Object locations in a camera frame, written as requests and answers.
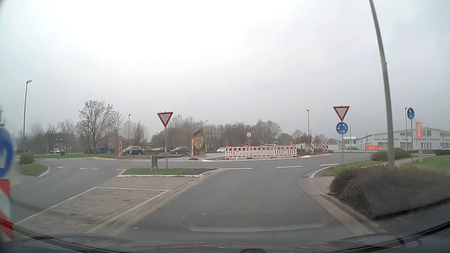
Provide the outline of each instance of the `windshield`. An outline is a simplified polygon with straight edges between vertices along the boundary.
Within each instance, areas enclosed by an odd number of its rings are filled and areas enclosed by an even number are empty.
[[[450,221],[449,10],[1,1],[1,236],[301,248]]]

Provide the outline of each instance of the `road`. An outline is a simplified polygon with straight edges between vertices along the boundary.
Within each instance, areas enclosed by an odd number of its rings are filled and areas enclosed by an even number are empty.
[[[345,162],[367,160],[345,154]],[[299,186],[307,173],[339,163],[341,155],[220,162],[169,162],[170,167],[221,167],[227,170],[178,195],[119,236],[132,240],[241,238],[326,240],[353,234]],[[148,162],[95,158],[42,160],[50,174],[12,187],[13,222],[18,222],[89,190],[131,167]]]

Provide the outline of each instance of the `orange banner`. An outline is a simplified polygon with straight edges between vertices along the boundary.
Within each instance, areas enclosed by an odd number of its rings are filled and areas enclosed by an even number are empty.
[[[422,138],[422,123],[416,122],[416,138],[421,139]]]
[[[366,150],[380,150],[380,146],[366,146]]]

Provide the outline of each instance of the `fence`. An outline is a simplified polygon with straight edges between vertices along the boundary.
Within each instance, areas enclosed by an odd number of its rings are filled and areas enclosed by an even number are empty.
[[[225,148],[225,157],[293,157],[297,155],[295,146],[277,147],[230,147]]]

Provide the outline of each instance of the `black car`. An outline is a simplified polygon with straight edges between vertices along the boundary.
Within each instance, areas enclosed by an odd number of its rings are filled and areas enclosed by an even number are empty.
[[[143,154],[145,149],[142,149],[139,146],[131,146],[122,150],[122,154]]]
[[[178,147],[169,151],[171,154],[189,154],[191,150],[186,147]]]

